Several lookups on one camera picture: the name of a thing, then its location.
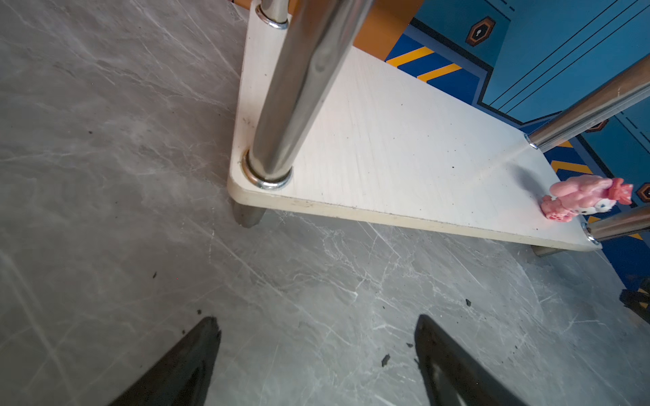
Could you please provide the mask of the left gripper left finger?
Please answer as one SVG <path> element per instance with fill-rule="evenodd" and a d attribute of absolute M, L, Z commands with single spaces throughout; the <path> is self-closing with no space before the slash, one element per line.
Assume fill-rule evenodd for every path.
<path fill-rule="evenodd" d="M 221 338 L 216 317 L 201 319 L 112 404 L 205 404 Z"/>

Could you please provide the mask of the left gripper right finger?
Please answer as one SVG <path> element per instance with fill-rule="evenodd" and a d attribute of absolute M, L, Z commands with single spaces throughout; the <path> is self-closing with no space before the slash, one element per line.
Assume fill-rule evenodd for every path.
<path fill-rule="evenodd" d="M 430 316 L 418 317 L 417 364 L 431 405 L 523 405 Z"/>

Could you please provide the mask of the pink bow character toy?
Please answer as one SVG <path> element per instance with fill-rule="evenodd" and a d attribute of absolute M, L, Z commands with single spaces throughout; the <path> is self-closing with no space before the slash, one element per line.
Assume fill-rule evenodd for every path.
<path fill-rule="evenodd" d="M 624 179 L 583 174 L 553 184 L 550 195 L 543 197 L 540 209 L 549 220 L 569 223 L 579 215 L 609 212 L 618 203 L 629 206 L 632 191 L 633 185 L 626 184 Z"/>

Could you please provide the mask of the white two-tier shelf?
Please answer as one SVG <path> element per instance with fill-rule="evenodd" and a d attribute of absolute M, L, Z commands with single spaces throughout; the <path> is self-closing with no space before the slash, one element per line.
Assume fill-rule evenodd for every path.
<path fill-rule="evenodd" d="M 254 1 L 228 191 L 242 225 L 267 209 L 591 251 L 649 229 L 638 206 L 596 223 L 545 218 L 544 152 L 649 93 L 641 62 L 526 136 L 352 47 L 368 1 Z"/>

